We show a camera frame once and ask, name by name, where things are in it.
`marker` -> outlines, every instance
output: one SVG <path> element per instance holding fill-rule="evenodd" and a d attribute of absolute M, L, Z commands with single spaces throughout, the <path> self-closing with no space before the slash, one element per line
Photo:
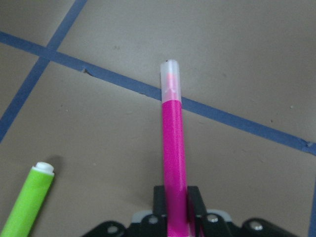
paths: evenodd
<path fill-rule="evenodd" d="M 186 162 L 177 61 L 162 63 L 160 75 L 167 236 L 188 237 Z"/>
<path fill-rule="evenodd" d="M 27 237 L 53 181 L 54 167 L 38 162 L 32 167 L 0 237 Z"/>

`pink marker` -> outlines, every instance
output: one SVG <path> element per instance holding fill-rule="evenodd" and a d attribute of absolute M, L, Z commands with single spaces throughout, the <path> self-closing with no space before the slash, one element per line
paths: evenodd
<path fill-rule="evenodd" d="M 160 74 L 167 236 L 188 237 L 186 162 L 177 61 L 162 63 Z"/>

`silver screw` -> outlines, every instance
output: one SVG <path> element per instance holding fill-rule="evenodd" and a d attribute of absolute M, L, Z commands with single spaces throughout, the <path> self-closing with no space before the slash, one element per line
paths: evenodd
<path fill-rule="evenodd" d="M 156 216 L 151 216 L 149 219 L 148 219 L 148 222 L 149 224 L 156 224 L 158 222 L 158 218 Z"/>
<path fill-rule="evenodd" d="M 108 233 L 109 234 L 114 234 L 118 231 L 119 229 L 116 226 L 110 226 L 108 227 Z"/>
<path fill-rule="evenodd" d="M 252 222 L 250 222 L 249 225 L 250 225 L 251 229 L 253 229 L 255 231 L 261 231 L 263 229 L 263 226 L 257 221 L 252 221 Z"/>
<path fill-rule="evenodd" d="M 218 222 L 218 217 L 214 214 L 208 214 L 207 215 L 207 220 L 209 222 L 212 222 L 212 223 L 215 223 L 215 222 Z"/>

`green marker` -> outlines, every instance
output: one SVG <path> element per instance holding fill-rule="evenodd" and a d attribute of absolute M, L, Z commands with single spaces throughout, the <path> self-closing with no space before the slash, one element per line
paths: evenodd
<path fill-rule="evenodd" d="M 27 237 L 51 185 L 54 167 L 38 162 L 32 167 L 0 237 Z"/>

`blue tape line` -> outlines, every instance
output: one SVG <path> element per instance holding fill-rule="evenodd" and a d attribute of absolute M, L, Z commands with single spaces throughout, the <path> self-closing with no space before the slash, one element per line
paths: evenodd
<path fill-rule="evenodd" d="M 308 231 L 308 237 L 316 237 L 316 180 L 315 180 L 315 187 L 314 187 L 314 197 L 313 197 L 312 213 L 311 213 L 311 221 L 310 221 L 310 228 Z"/>
<path fill-rule="evenodd" d="M 73 25 L 75 19 L 79 15 L 80 11 L 82 10 L 83 6 L 85 5 L 87 0 L 76 0 L 72 7 L 67 12 L 65 18 L 57 28 L 56 32 L 54 33 L 53 37 L 49 41 L 47 48 L 57 50 L 59 45 L 61 44 L 62 40 L 65 38 L 67 32 L 69 31 L 70 27 Z M 27 41 L 20 41 L 17 40 L 18 38 L 12 38 L 10 35 L 0 32 L 1 42 L 6 43 L 14 47 L 14 43 L 21 43 L 20 49 L 29 49 L 29 50 L 37 50 L 43 49 L 40 45 L 36 45 Z M 13 121 L 15 120 L 16 116 L 18 115 L 19 111 L 21 110 L 22 106 L 24 105 L 25 101 L 29 97 L 30 93 L 32 92 L 33 88 L 35 87 L 36 83 L 40 79 L 42 73 L 46 69 L 49 63 L 49 59 L 47 57 L 39 58 L 37 62 L 34 64 L 33 68 L 31 69 L 30 73 L 22 83 L 21 87 L 19 88 L 17 94 L 14 96 L 13 100 L 11 101 L 10 105 L 5 110 L 4 114 L 0 119 L 0 143 L 2 142 L 4 136 L 8 132 L 9 128 L 11 127 Z"/>
<path fill-rule="evenodd" d="M 3 32 L 0 32 L 0 42 L 46 58 L 50 61 L 75 69 L 77 71 L 86 70 L 89 74 L 96 78 L 119 85 L 126 89 L 133 90 L 151 98 L 161 100 L 161 90 L 159 88 L 111 72 L 93 64 L 84 62 L 80 59 L 47 49 L 46 47 L 11 36 Z M 269 139 L 271 141 L 295 148 L 297 150 L 311 153 L 316 156 L 316 144 L 313 142 L 305 141 L 299 137 L 278 131 L 270 127 L 266 127 L 259 123 L 229 114 L 227 112 L 184 97 L 182 98 L 182 105 L 183 109 L 190 112 Z"/>

